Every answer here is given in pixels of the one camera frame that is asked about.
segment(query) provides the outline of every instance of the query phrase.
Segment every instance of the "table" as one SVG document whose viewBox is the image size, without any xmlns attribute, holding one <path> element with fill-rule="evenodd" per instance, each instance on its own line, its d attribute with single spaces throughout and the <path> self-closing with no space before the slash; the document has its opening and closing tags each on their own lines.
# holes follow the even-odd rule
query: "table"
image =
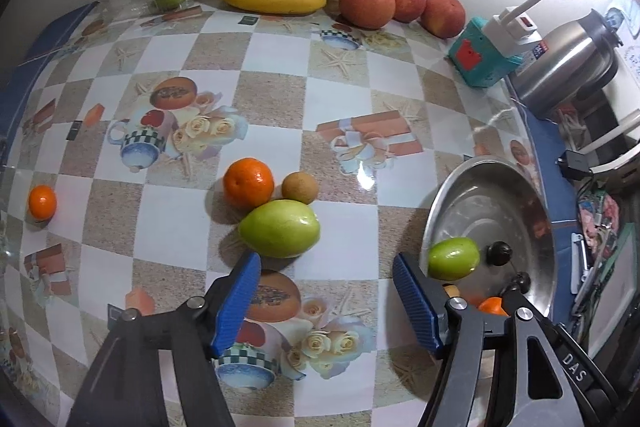
<svg viewBox="0 0 640 427">
<path fill-rule="evenodd" d="M 222 382 L 237 425 L 417 424 L 438 366 L 416 344 L 389 279 L 392 259 L 419 251 L 436 190 L 465 157 L 506 158 L 540 187 L 538 169 L 502 82 L 472 89 L 445 59 L 448 43 L 416 22 L 361 32 L 336 23 L 335 1 L 281 18 L 206 0 L 199 16 L 148 27 L 149 18 L 103 25 L 97 7 L 40 73 L 0 184 L 0 358 L 54 425 L 66 421 L 111 307 L 168 311 L 229 272 L 243 250 L 241 216 L 220 180 L 246 156 L 267 163 L 276 184 L 293 171 L 314 175 L 322 232 L 292 263 L 264 260 L 300 306 L 284 322 L 249 327 L 258 340 L 244 340 L 258 344 L 274 380 L 256 390 Z M 193 104 L 150 107 L 156 86 L 176 76 L 193 81 Z M 203 114 L 217 126 L 204 147 L 192 123 Z M 355 118 L 366 115 L 377 115 L 367 117 L 372 130 Z M 149 118 L 164 152 L 148 168 L 149 148 L 123 163 L 112 142 Z M 337 140 L 316 132 L 323 123 Z M 193 137 L 176 136 L 188 125 Z M 347 132 L 360 141 L 345 150 Z M 58 195 L 46 226 L 25 208 L 38 184 Z M 349 356 L 314 357 L 323 331 L 350 335 Z M 161 363 L 172 425 L 182 425 L 169 353 Z M 472 425 L 481 419 L 478 400 Z"/>
</svg>

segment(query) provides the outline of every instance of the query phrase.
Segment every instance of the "stainless steel kettle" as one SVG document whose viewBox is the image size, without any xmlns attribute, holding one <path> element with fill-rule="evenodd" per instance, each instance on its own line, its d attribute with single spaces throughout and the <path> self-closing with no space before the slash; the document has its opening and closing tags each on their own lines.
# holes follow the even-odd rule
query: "stainless steel kettle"
<svg viewBox="0 0 640 427">
<path fill-rule="evenodd" d="M 602 89 L 618 73 L 616 29 L 591 10 L 552 30 L 510 75 L 520 101 L 535 117 L 548 118 L 574 96 L 584 100 Z"/>
</svg>

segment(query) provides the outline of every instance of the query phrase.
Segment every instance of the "metal bowl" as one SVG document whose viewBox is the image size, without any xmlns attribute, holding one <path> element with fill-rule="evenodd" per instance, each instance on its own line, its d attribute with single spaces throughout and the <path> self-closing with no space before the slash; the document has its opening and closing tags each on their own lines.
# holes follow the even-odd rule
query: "metal bowl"
<svg viewBox="0 0 640 427">
<path fill-rule="evenodd" d="M 452 282 L 467 301 L 478 305 L 498 295 L 517 271 L 526 271 L 531 277 L 526 296 L 548 315 L 557 278 L 551 224 L 535 188 L 512 164 L 494 156 L 476 156 L 447 177 L 424 230 L 420 249 L 424 273 L 428 273 L 431 246 L 449 237 L 469 237 L 481 251 L 476 270 Z M 494 241 L 511 246 L 510 263 L 487 263 L 486 248 Z"/>
</svg>

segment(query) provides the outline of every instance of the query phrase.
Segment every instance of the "orange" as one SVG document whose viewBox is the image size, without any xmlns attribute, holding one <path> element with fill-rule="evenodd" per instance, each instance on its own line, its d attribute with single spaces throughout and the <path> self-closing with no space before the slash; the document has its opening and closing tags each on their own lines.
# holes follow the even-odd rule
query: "orange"
<svg viewBox="0 0 640 427">
<path fill-rule="evenodd" d="M 255 158 L 242 158 L 232 163 L 222 181 L 226 201 L 244 210 L 269 201 L 274 187 L 271 169 Z"/>
<path fill-rule="evenodd" d="M 485 313 L 504 315 L 505 317 L 509 316 L 509 314 L 502 309 L 502 299 L 500 297 L 489 297 L 485 299 L 480 303 L 478 309 Z"/>
<path fill-rule="evenodd" d="M 29 193 L 29 211 L 38 221 L 51 219 L 56 213 L 56 193 L 47 185 L 33 187 Z"/>
</svg>

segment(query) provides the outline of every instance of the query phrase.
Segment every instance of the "black cable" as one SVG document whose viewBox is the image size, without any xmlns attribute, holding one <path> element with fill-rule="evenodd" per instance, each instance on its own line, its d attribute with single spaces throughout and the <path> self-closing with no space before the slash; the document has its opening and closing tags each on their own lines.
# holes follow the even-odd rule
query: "black cable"
<svg viewBox="0 0 640 427">
<path fill-rule="evenodd" d="M 580 198 L 585 194 L 585 192 L 589 188 L 591 188 L 591 186 L 593 185 L 593 182 L 594 182 L 594 174 L 593 174 L 593 171 L 591 171 L 591 176 L 589 176 L 589 179 L 585 181 L 582 184 L 582 187 L 578 189 L 578 195 L 575 198 L 578 201 L 578 203 L 580 202 Z"/>
</svg>

